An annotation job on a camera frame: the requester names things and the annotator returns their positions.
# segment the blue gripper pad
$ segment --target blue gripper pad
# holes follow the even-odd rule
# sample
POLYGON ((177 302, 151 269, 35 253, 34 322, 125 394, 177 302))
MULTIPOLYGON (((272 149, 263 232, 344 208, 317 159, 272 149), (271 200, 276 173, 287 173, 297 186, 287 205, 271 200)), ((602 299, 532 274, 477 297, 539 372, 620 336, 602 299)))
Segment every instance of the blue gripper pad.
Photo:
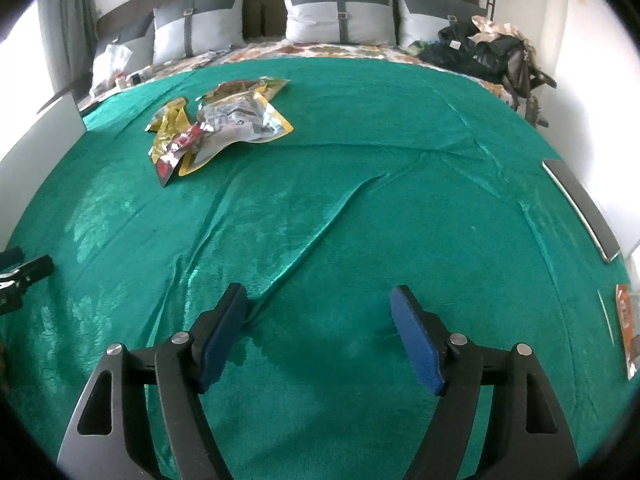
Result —
POLYGON ((226 311, 222 314, 213 334, 209 337, 202 348, 202 373, 198 378, 198 384, 202 392, 206 392, 213 383, 217 383, 225 369, 226 360, 231 349, 240 335, 240 329, 246 318, 248 301, 246 291, 240 285, 239 290, 227 289, 220 300, 225 300, 228 294, 232 294, 232 299, 226 311))
POLYGON ((411 305, 402 288, 396 286, 389 296, 391 317, 400 333, 414 373, 434 395, 439 395, 445 381, 440 369, 440 357, 431 337, 422 326, 418 313, 411 305))

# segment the window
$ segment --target window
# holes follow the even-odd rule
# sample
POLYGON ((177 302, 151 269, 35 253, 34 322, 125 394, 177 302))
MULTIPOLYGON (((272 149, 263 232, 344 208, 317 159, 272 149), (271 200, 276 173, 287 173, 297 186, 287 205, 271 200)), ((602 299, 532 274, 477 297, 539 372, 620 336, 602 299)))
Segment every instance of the window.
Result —
POLYGON ((2 84, 0 156, 25 134, 54 92, 44 57, 38 4, 34 2, 0 43, 2 84))

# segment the white plastic bag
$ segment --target white plastic bag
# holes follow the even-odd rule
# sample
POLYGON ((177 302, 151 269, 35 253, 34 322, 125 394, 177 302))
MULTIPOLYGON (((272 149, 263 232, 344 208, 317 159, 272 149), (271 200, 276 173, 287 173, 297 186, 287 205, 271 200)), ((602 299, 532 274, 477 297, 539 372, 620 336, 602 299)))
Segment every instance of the white plastic bag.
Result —
POLYGON ((132 55, 124 45, 108 44, 103 54, 94 59, 94 80, 89 90, 92 97, 115 86, 115 77, 123 72, 132 55))

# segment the silver bolt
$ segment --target silver bolt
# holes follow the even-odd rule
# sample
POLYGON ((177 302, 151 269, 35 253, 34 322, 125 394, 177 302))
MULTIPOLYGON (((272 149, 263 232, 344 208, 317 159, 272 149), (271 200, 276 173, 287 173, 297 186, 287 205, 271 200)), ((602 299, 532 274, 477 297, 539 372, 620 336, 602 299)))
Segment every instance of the silver bolt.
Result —
POLYGON ((122 352, 122 345, 120 343, 114 343, 107 346, 108 355, 118 355, 120 352, 122 352))
POLYGON ((185 344, 189 340, 189 332, 176 332, 171 336, 171 342, 176 345, 185 344))
POLYGON ((518 343, 518 345, 516 346, 516 350, 520 355, 531 355, 531 353, 533 352, 531 350, 531 347, 525 343, 518 343))
POLYGON ((453 334, 451 334, 449 336, 449 340, 457 346, 463 346, 466 345, 466 342, 468 341, 468 339, 466 338, 466 335, 461 334, 459 332, 454 332, 453 334))

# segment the teal blanket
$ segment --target teal blanket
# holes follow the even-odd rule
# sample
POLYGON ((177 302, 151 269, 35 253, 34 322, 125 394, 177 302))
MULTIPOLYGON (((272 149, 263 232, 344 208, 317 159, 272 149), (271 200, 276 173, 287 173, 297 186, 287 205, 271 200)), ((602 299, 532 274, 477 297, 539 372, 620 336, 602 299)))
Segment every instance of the teal blanket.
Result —
MULTIPOLYGON (((478 344, 531 345, 582 460, 628 399, 623 266, 602 263, 542 170, 554 151, 472 81, 378 60, 248 61, 124 92, 86 124, 12 238, 55 273, 0 319, 10 401, 50 456, 109 344, 164 341, 230 282, 254 308, 201 399, 239 480, 402 478, 437 402, 389 314, 402 283, 478 344), (193 117, 197 95, 261 75, 291 79, 273 105, 295 130, 161 189, 143 131, 153 112, 185 96, 193 117)), ((152 388, 148 403, 170 474, 152 388)), ((463 476, 489 403, 483 391, 463 476)))

